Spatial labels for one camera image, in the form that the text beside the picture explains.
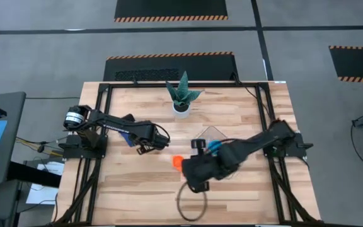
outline green leaves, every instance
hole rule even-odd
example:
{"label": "green leaves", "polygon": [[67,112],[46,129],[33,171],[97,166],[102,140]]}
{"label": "green leaves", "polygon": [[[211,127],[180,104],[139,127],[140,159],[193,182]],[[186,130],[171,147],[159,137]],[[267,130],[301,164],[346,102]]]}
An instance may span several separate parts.
{"label": "green leaves", "polygon": [[183,76],[180,79],[177,90],[167,81],[166,81],[166,88],[169,91],[173,103],[178,106],[189,105],[192,101],[196,100],[202,92],[202,91],[188,90],[187,72],[183,73]]}

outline white pot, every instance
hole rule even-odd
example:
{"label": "white pot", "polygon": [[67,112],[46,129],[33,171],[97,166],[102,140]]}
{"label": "white pot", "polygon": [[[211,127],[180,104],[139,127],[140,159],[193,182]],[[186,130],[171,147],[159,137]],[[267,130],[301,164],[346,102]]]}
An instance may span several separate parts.
{"label": "white pot", "polygon": [[192,109],[191,104],[188,106],[187,110],[184,112],[179,112],[175,109],[175,105],[172,103],[171,104],[172,108],[173,108],[173,113],[176,117],[180,118],[180,119],[184,119],[186,117],[188,117],[188,115],[190,114],[190,110]]}

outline black floor mat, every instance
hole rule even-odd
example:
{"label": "black floor mat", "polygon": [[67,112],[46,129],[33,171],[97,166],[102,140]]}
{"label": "black floor mat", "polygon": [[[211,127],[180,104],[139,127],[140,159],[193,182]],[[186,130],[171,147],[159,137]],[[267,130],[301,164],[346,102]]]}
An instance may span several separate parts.
{"label": "black floor mat", "polygon": [[329,46],[340,81],[363,83],[363,47]]}
{"label": "black floor mat", "polygon": [[115,22],[227,20],[225,0],[118,0]]}
{"label": "black floor mat", "polygon": [[232,52],[150,54],[108,57],[104,81],[232,80],[236,63]]}

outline butcher block tabletop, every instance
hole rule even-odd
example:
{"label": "butcher block tabletop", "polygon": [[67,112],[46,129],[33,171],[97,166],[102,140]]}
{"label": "butcher block tabletop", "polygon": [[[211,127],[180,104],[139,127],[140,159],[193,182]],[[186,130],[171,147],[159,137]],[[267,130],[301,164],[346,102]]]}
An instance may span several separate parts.
{"label": "butcher block tabletop", "polygon": [[[95,106],[100,83],[84,84],[80,105]],[[272,81],[269,87],[276,117],[286,120],[294,130],[298,130],[287,84]],[[165,87],[113,90],[110,115],[122,117],[130,113],[136,121],[150,120],[169,132],[171,142],[162,151],[139,155],[136,147],[128,147],[118,132],[108,132],[107,155],[101,163],[92,224],[191,224],[180,216],[176,208],[176,196],[185,178],[172,167],[172,157],[179,154],[189,158],[191,139],[198,138],[209,127],[226,137],[242,139],[262,131],[257,100],[244,88],[203,86],[190,89],[203,92],[192,102],[190,115],[185,119],[174,117],[172,101]],[[262,98],[267,105],[264,94]],[[298,158],[286,158],[285,161],[293,194],[310,215],[319,219],[307,166]],[[72,203],[78,164],[78,159],[65,162],[57,196],[58,217]],[[262,150],[250,155],[230,177],[210,180],[210,190],[206,193],[207,211],[194,224],[278,223],[268,161]],[[282,191],[281,195],[285,218],[289,219]],[[89,194],[84,200],[81,220],[86,218],[88,201]],[[187,188],[181,193],[181,209],[188,218],[197,217],[203,203],[202,194],[194,194]]]}

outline potted plant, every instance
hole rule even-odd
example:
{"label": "potted plant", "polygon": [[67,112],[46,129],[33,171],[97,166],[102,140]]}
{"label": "potted plant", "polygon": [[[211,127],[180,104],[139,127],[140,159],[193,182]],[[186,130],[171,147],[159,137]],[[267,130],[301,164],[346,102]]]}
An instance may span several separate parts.
{"label": "potted plant", "polygon": [[188,90],[188,78],[186,72],[183,73],[177,90],[169,82],[166,82],[166,87],[171,99],[173,100],[173,111],[175,115],[179,118],[186,118],[190,113],[191,102],[196,100],[202,91]]}

